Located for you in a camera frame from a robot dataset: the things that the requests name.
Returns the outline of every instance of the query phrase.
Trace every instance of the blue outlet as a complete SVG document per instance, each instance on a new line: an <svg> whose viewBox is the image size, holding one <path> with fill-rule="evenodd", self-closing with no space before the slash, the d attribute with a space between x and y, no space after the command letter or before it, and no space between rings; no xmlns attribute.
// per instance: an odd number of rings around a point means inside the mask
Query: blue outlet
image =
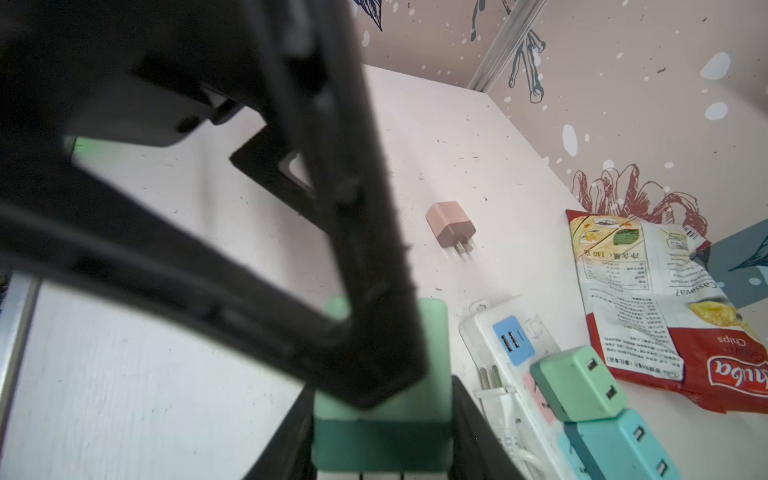
<svg viewBox="0 0 768 480"><path fill-rule="evenodd" d="M680 480L680 472L639 413L624 409L615 419L566 423L593 480Z"/></svg>
<svg viewBox="0 0 768 480"><path fill-rule="evenodd" d="M578 458L576 449L574 449L574 446L571 445L571 442L568 441L568 437L565 436L564 433L558 435L558 447L560 447L560 450L562 450L563 455L565 455L565 459L568 460L568 463L571 464L571 467L574 469L574 473L576 474L576 478L578 478L578 480L592 480L592 477L589 476L586 467L584 467L584 464L581 463L581 458Z"/></svg>
<svg viewBox="0 0 768 480"><path fill-rule="evenodd" d="M533 348L531 340L523 332L523 327L516 317L510 316L496 323L493 326L493 331L514 366L520 366L525 360L536 354L536 349Z"/></svg>

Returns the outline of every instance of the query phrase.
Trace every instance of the snack bag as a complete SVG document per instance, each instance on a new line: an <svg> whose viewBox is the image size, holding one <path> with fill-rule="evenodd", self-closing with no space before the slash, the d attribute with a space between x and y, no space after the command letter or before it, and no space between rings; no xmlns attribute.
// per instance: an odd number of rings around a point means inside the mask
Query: snack bag
<svg viewBox="0 0 768 480"><path fill-rule="evenodd" d="M715 412L768 413L766 348L710 274L689 227L568 210L592 346L616 378Z"/></svg>

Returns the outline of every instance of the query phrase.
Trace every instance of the white power strip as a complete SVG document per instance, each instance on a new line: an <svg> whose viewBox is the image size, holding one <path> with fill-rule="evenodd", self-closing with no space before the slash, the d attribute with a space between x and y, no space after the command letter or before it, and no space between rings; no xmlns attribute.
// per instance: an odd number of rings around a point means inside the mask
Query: white power strip
<svg viewBox="0 0 768 480"><path fill-rule="evenodd" d="M532 364L560 351L547 327L521 296L495 306L476 302L469 311L458 331L480 372L483 390L475 397L510 459L532 480L583 478L558 444L563 423L530 374Z"/></svg>

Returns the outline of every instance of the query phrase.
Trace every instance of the teal charger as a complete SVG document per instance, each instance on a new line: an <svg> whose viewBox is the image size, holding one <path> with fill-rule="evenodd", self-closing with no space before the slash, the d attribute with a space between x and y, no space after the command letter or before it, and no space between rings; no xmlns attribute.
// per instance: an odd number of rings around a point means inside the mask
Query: teal charger
<svg viewBox="0 0 768 480"><path fill-rule="evenodd" d="M531 367L531 376L561 422L609 419L627 406L627 394L591 346L550 355Z"/></svg>
<svg viewBox="0 0 768 480"><path fill-rule="evenodd" d="M566 423L565 434L592 480L680 480L680 471L643 417Z"/></svg>

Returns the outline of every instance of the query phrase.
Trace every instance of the patterned wallpaper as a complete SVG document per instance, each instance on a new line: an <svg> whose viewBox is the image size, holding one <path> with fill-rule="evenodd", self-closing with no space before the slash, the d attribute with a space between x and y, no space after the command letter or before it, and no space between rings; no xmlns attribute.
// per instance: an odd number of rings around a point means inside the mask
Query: patterned wallpaper
<svg viewBox="0 0 768 480"><path fill-rule="evenodd" d="M764 336L766 20L764 0L550 0L489 92L586 210L714 242L700 261Z"/></svg>
<svg viewBox="0 0 768 480"><path fill-rule="evenodd" d="M465 87L513 0L349 0L368 65Z"/></svg>

